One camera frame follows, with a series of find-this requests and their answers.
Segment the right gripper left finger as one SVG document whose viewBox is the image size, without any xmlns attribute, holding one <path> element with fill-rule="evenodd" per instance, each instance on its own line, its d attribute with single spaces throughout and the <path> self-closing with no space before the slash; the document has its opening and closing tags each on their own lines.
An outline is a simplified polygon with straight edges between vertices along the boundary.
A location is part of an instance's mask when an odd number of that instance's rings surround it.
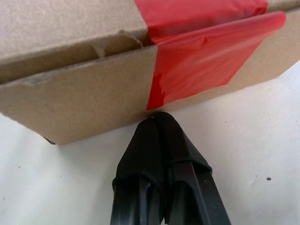
<svg viewBox="0 0 300 225">
<path fill-rule="evenodd" d="M 137 125 L 112 181 L 113 225 L 159 225 L 164 218 L 165 172 L 152 119 Z"/>
</svg>

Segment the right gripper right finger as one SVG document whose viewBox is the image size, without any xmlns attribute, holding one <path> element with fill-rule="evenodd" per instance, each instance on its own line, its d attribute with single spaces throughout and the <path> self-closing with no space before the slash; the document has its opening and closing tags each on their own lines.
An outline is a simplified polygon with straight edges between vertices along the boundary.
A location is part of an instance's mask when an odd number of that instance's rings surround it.
<svg viewBox="0 0 300 225">
<path fill-rule="evenodd" d="M 154 115 L 168 177 L 168 225 L 229 225 L 212 168 L 169 113 Z"/>
</svg>

